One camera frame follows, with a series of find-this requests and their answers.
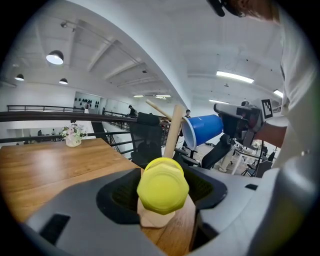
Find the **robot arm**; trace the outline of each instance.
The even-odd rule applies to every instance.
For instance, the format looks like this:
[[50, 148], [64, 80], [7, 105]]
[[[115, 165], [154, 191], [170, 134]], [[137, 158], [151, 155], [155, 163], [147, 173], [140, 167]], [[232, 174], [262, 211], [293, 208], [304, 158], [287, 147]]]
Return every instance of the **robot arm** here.
[[273, 117], [270, 99], [257, 99], [252, 104], [243, 101], [241, 106], [216, 103], [213, 109], [222, 119], [223, 132], [248, 148], [265, 121]]

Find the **blue bucket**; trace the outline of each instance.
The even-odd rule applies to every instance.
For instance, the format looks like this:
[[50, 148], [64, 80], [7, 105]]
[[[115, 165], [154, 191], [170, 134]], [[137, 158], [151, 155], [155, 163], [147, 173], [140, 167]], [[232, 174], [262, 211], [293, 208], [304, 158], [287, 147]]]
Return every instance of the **blue bucket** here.
[[222, 133], [224, 125], [215, 114], [186, 118], [181, 123], [184, 140], [191, 150]]

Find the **wooden table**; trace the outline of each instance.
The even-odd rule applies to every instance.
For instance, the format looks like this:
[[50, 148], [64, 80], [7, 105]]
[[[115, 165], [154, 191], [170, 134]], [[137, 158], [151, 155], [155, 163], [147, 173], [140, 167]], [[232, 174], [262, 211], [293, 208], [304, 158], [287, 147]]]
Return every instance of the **wooden table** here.
[[[136, 167], [101, 138], [85, 139], [74, 148], [62, 141], [0, 149], [2, 193], [20, 222], [71, 185]], [[167, 226], [142, 231], [166, 254], [181, 256], [189, 252], [194, 218], [195, 205], [188, 196]]]

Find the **ceiling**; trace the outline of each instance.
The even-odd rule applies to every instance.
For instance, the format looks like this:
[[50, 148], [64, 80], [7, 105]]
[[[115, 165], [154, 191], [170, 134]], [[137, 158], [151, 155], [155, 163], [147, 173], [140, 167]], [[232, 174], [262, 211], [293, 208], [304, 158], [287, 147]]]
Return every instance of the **ceiling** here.
[[[193, 101], [209, 99], [239, 104], [282, 91], [280, 28], [270, 22], [215, 15], [206, 0], [149, 0], [172, 24], [187, 67]], [[30, 21], [16, 40], [7, 64], [57, 68], [46, 61], [52, 50], [64, 54], [64, 69], [80, 70], [131, 95], [170, 94], [130, 45], [103, 26], [72, 12], [48, 7]], [[67, 27], [61, 23], [69, 21]], [[254, 79], [253, 84], [216, 76], [224, 71]]]

